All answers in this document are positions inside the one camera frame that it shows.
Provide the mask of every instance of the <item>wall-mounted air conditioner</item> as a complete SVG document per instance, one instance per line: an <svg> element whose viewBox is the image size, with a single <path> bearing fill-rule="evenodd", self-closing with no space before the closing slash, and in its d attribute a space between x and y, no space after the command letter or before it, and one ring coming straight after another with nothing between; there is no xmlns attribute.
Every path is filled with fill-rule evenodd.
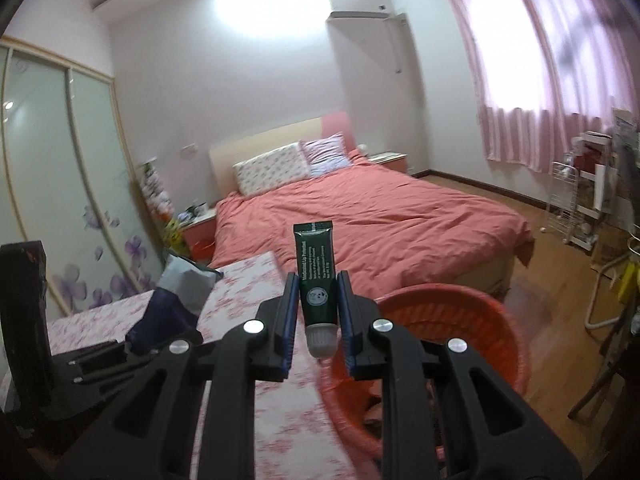
<svg viewBox="0 0 640 480"><path fill-rule="evenodd" d="M329 18L388 18L389 12L384 0L329 0Z"/></svg>

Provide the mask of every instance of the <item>sliding wardrobe door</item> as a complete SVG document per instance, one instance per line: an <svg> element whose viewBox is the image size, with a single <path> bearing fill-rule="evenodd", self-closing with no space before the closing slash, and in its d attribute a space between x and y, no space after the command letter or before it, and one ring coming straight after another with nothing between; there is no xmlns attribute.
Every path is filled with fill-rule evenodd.
<svg viewBox="0 0 640 480"><path fill-rule="evenodd" d="M118 136L110 85L72 71L69 81L81 158L106 229L140 289L152 290L162 263L136 208L135 184Z"/></svg>
<svg viewBox="0 0 640 480"><path fill-rule="evenodd" d="M130 296L76 160L65 71L14 52L7 76L8 174L26 236L44 245L49 287L71 312Z"/></svg>
<svg viewBox="0 0 640 480"><path fill-rule="evenodd" d="M0 84L2 81L2 75L4 74L7 55L8 50L0 47ZM0 114L0 120L7 116L12 107L7 101L1 102L1 104L2 114ZM9 195L6 172L4 170L4 156L2 156L2 148L2 136L0 136L0 245L22 241L22 234L20 233L18 222L15 219L14 208L11 203L11 196ZM4 352L4 343L2 342L2 331L0 330L0 381L2 380L2 377L4 377L4 373L7 371L7 368L6 353Z"/></svg>

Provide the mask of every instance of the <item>wooden headboard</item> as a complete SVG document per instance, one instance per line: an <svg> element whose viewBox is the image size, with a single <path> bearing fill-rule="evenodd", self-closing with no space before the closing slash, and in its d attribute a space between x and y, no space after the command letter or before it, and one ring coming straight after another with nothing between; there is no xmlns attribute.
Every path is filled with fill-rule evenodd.
<svg viewBox="0 0 640 480"><path fill-rule="evenodd" d="M309 119L301 123L288 124L211 148L209 158L220 194L224 197L238 190L234 164L292 142L321 139L338 132L344 134L347 151L355 149L351 134L351 121L344 112Z"/></svg>

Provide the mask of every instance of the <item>table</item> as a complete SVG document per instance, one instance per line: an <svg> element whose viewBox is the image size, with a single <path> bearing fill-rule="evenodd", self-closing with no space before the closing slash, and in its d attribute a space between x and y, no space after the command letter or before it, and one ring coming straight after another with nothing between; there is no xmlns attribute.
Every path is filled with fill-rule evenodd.
<svg viewBox="0 0 640 480"><path fill-rule="evenodd" d="M273 253L220 270L225 277L216 283L198 320L205 342L219 339L232 327L252 319L262 301L279 296L284 290L284 277ZM112 339L122 341L144 314L151 295L152 292L145 292L47 324L52 353ZM304 325L299 318L289 379L281 384L257 381L255 385L256 479L356 478L316 389L317 373L318 366L306 349ZM0 406L4 406L10 381L8 373L0 387ZM204 406L194 441L191 479L197 477L205 412Z"/></svg>

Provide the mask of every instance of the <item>pink duvet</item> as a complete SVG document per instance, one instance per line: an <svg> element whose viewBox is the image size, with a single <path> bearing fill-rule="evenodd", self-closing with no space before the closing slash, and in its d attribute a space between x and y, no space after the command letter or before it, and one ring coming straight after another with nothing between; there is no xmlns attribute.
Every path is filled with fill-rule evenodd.
<svg viewBox="0 0 640 480"><path fill-rule="evenodd" d="M527 265L527 221L497 202L436 186L356 157L350 168L244 199L217 204L211 266L273 251L296 271L293 224L334 222L335 263L356 294L378 298L398 288L446 282L498 254Z"/></svg>

